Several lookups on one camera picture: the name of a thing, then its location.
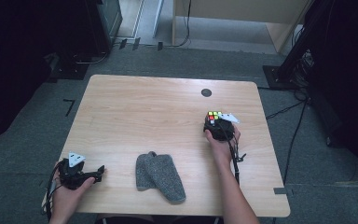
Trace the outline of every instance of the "gray carpet floor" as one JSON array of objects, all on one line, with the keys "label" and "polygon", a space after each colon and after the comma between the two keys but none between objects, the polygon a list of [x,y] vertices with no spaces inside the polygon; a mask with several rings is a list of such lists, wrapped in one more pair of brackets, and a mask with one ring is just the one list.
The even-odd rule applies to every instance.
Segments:
[{"label": "gray carpet floor", "polygon": [[[40,215],[45,186],[91,75],[183,77],[253,81],[267,87],[262,65],[280,65],[280,55],[203,49],[114,47],[92,64],[84,80],[44,83],[10,128],[0,135],[0,223],[47,223]],[[266,115],[298,100],[291,91],[260,90]],[[63,99],[76,100],[70,106]],[[299,121],[301,106],[268,120],[281,173]],[[346,148],[325,144],[323,125],[307,105],[288,166],[289,217],[275,223],[358,223],[358,159]],[[71,223],[93,223],[95,214],[75,214]],[[261,217],[273,223],[272,217]]]}]

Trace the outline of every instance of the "black circular hole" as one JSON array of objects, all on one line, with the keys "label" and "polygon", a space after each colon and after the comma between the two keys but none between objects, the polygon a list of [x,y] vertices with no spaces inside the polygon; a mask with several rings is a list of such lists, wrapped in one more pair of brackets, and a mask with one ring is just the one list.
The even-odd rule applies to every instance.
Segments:
[{"label": "black circular hole", "polygon": [[212,91],[210,91],[209,89],[203,89],[201,91],[201,94],[205,97],[210,97],[212,95]]}]

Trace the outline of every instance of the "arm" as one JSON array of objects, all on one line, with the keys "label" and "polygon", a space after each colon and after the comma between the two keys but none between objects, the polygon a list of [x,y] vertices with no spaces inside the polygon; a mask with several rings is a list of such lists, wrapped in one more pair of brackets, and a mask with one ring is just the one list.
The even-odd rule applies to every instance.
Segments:
[{"label": "arm", "polygon": [[[234,128],[235,137],[239,140],[241,133],[237,127],[234,126]],[[211,144],[214,162],[219,174],[225,223],[259,223],[255,212],[246,201],[237,180],[231,172],[231,154],[228,142],[219,142],[213,139],[209,130],[205,130],[205,134]]]},{"label": "arm", "polygon": [[54,175],[54,179],[57,183],[57,189],[53,194],[53,205],[50,224],[64,224],[69,221],[69,218],[77,209],[77,206],[83,196],[83,194],[92,186],[95,178],[88,178],[82,186],[76,190],[68,189],[61,186],[58,171]]}]

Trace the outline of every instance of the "finger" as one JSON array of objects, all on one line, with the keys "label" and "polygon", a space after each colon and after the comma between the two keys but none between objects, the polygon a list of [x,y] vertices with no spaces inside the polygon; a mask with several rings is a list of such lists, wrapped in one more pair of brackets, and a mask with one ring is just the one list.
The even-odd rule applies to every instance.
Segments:
[{"label": "finger", "polygon": [[207,129],[205,130],[205,135],[206,135],[206,139],[208,139],[208,141],[211,142],[211,140],[213,139],[212,133]]},{"label": "finger", "polygon": [[237,126],[235,124],[233,124],[233,126],[234,126],[234,136],[235,136],[235,138],[237,140],[239,140],[240,137],[241,137],[241,133],[240,133],[240,131],[238,130],[238,128],[237,128]]},{"label": "finger", "polygon": [[80,194],[83,194],[84,192],[86,192],[87,189],[91,188],[92,184],[94,184],[94,181],[95,181],[94,177],[88,178],[76,191],[79,191]]},{"label": "finger", "polygon": [[[56,164],[55,164],[54,167],[57,167],[57,165],[59,165],[59,162],[58,162],[58,161],[56,161]],[[59,175],[59,171],[58,171],[58,170],[59,170],[59,169],[57,168],[56,171],[55,171],[55,173],[54,173],[54,179],[53,179],[53,181],[54,181],[54,180],[56,181],[57,186],[59,186],[59,185],[61,184],[60,175]]]}]

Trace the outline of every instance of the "person's left hand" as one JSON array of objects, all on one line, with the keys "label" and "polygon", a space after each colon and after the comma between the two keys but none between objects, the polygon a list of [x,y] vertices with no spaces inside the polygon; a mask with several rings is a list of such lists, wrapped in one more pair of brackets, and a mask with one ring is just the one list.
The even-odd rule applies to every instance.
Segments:
[{"label": "person's left hand", "polygon": [[56,190],[53,194],[52,215],[49,223],[67,223],[77,209],[83,194],[92,186],[94,177],[88,178],[78,189],[68,189],[61,186],[58,170],[54,175]]}]

